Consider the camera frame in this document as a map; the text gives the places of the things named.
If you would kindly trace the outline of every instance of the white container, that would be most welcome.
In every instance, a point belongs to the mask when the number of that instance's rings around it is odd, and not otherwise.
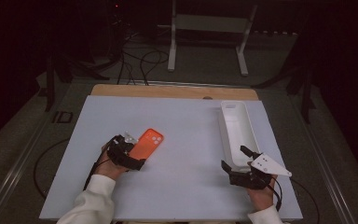
[[[241,146],[246,146],[253,152],[260,153],[260,151],[255,141],[246,104],[243,101],[223,101],[221,109],[219,126],[225,151],[225,162],[234,171],[249,171],[248,161],[253,159],[241,152]]]

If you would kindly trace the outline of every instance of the floor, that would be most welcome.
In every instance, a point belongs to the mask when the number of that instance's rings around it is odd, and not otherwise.
[[[143,70],[149,85],[250,88],[279,73],[295,41],[295,35],[252,34],[245,49],[249,76],[242,77],[233,48],[236,43],[205,44],[179,39],[175,70],[168,72],[169,39],[162,36],[150,42],[134,35],[124,48],[119,83],[144,85]],[[102,55],[96,58],[97,63],[105,61]],[[54,222],[38,216],[67,139],[93,85],[116,84],[120,69],[121,63],[117,63],[99,70],[110,78],[106,81],[73,69],[72,83],[61,83],[56,78],[56,103],[49,113],[45,112],[46,97],[36,95],[2,129],[0,223]],[[41,88],[45,87],[45,74],[38,80]],[[256,91],[268,112],[286,166],[300,183],[293,186],[304,218],[291,223],[358,223],[358,164],[317,87],[311,90],[313,107],[308,124],[298,112],[301,92],[288,95],[288,81]],[[73,112],[74,119],[69,123],[52,122],[56,111]]]

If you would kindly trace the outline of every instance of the white stand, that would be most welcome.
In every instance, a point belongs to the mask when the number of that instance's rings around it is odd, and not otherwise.
[[[199,30],[199,31],[216,31],[228,33],[241,33],[243,40],[239,46],[236,47],[238,62],[240,65],[241,75],[248,76],[248,68],[246,66],[243,50],[248,40],[257,6],[252,8],[251,15],[248,19],[242,18],[226,18],[226,17],[209,17],[209,16],[195,16],[176,14],[176,0],[172,0],[172,36],[171,48],[168,60],[168,71],[173,72],[175,69],[176,60],[176,29],[183,30]]]

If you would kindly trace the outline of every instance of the orange phone case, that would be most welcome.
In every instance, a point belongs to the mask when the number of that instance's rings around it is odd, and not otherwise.
[[[164,136],[153,129],[147,129],[139,138],[138,143],[130,151],[130,157],[136,160],[147,159],[161,144]]]

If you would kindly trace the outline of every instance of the white shirt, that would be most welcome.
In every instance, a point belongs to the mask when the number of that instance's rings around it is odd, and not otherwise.
[[[66,213],[58,224],[109,224],[114,215],[112,192],[116,181],[104,176],[93,175],[83,192],[75,199],[74,208]],[[270,208],[248,214],[254,224],[282,224],[274,205]]]

